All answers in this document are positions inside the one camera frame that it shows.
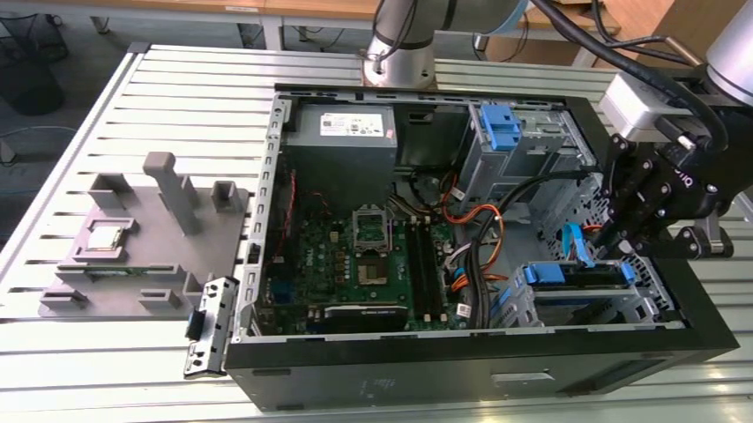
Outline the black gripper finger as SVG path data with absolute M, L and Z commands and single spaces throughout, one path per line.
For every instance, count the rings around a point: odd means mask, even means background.
M 628 240 L 630 250 L 638 256 L 655 258 L 730 258 L 733 242 L 718 222 L 718 215 L 697 219 L 691 226 L 683 226 L 674 237 L 639 234 Z
M 607 199 L 607 218 L 592 241 L 598 256 L 620 256 L 619 244 L 631 247 L 647 231 L 662 193 L 659 156 L 651 143 L 610 138 L 600 195 Z

